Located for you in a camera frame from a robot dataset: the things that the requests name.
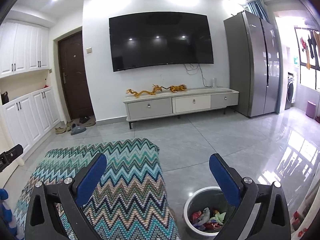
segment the silver bolt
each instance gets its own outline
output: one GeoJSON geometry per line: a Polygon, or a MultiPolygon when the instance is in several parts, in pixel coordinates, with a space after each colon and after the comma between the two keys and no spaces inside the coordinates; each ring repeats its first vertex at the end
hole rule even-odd
{"type": "Polygon", "coordinates": [[[274,182],[275,187],[281,187],[281,183],[279,181],[274,182]]]}
{"type": "Polygon", "coordinates": [[[64,179],[64,181],[63,181],[65,184],[70,184],[71,182],[72,182],[72,178],[66,178],[66,179],[64,179]]]}
{"type": "Polygon", "coordinates": [[[244,182],[245,182],[246,184],[251,184],[251,183],[252,183],[252,179],[249,178],[249,177],[245,177],[243,180],[244,180],[244,182]]]}
{"type": "Polygon", "coordinates": [[[36,183],[36,187],[41,187],[42,186],[42,182],[41,181],[38,181],[37,183],[36,183]]]}

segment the blue plush toy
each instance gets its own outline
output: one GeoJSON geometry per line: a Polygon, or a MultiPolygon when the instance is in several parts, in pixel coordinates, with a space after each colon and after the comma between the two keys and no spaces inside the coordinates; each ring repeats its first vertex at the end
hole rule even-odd
{"type": "Polygon", "coordinates": [[[0,214],[3,217],[4,222],[6,223],[8,230],[10,233],[15,236],[18,240],[24,239],[24,234],[22,229],[17,226],[17,221],[14,215],[12,214],[10,207],[5,202],[6,199],[8,199],[8,193],[5,189],[0,188],[0,209],[2,212],[0,214]]]}

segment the curtain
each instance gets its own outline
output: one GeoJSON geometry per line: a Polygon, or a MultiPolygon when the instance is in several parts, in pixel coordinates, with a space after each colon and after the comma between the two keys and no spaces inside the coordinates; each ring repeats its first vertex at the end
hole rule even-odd
{"type": "Polygon", "coordinates": [[[251,13],[270,23],[262,0],[249,2],[248,8],[251,13]]]}

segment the black bag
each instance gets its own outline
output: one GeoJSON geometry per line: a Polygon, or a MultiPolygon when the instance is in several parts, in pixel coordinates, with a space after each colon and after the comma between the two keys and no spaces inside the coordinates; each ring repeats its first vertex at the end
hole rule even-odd
{"type": "Polygon", "coordinates": [[[3,94],[1,94],[1,100],[2,100],[2,104],[6,104],[9,103],[9,97],[8,97],[8,92],[4,92],[3,94]]]}

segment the dragon figurine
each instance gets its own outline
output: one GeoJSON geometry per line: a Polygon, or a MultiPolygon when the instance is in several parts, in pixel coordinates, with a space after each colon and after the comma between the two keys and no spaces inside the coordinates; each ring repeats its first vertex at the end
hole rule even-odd
{"type": "Polygon", "coordinates": [[[162,87],[164,89],[170,89],[171,92],[176,93],[177,91],[187,91],[186,85],[179,85],[179,86],[170,86],[168,88],[162,87]]]}
{"type": "Polygon", "coordinates": [[[157,91],[162,91],[162,87],[160,87],[159,85],[153,85],[153,90],[152,92],[147,91],[147,90],[142,90],[140,93],[138,93],[137,91],[132,91],[132,89],[128,89],[126,91],[126,94],[131,93],[133,94],[136,98],[138,98],[142,93],[147,93],[149,95],[155,95],[157,91]]]}

